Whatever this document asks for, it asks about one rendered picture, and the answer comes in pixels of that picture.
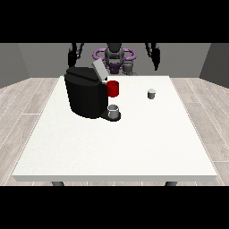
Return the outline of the pale grey machine lid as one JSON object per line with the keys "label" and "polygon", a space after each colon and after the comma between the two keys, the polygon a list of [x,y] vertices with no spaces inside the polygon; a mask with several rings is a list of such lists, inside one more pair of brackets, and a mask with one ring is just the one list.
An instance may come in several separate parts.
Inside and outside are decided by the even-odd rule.
{"label": "pale grey machine lid", "polygon": [[106,67],[104,66],[102,60],[97,59],[91,65],[94,68],[94,70],[96,71],[99,79],[101,81],[105,81],[107,76],[108,76],[108,72],[107,72]]}

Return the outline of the black coffee machine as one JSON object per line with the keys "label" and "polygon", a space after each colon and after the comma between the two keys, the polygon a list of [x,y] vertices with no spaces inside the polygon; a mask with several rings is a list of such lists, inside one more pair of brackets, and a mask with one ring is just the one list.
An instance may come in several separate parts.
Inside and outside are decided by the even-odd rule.
{"label": "black coffee machine", "polygon": [[108,116],[108,98],[106,82],[102,82],[96,71],[89,67],[70,67],[64,75],[65,87],[71,110],[84,118],[104,118],[110,122],[121,119],[121,113],[115,119]]}

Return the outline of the red pod holder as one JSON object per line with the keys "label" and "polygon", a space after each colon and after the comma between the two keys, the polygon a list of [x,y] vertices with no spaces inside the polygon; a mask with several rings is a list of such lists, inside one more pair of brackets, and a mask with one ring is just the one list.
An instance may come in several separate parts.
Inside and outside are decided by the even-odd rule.
{"label": "red pod holder", "polygon": [[111,98],[115,98],[119,95],[119,82],[118,81],[108,81],[106,83],[107,95]]}

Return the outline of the small grey cup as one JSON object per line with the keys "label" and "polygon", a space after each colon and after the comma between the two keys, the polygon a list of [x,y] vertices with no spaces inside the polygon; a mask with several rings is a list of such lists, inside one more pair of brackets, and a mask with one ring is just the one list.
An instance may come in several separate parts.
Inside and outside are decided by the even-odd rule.
{"label": "small grey cup", "polygon": [[109,105],[107,107],[107,112],[111,119],[115,119],[119,115],[119,107],[117,105]]}

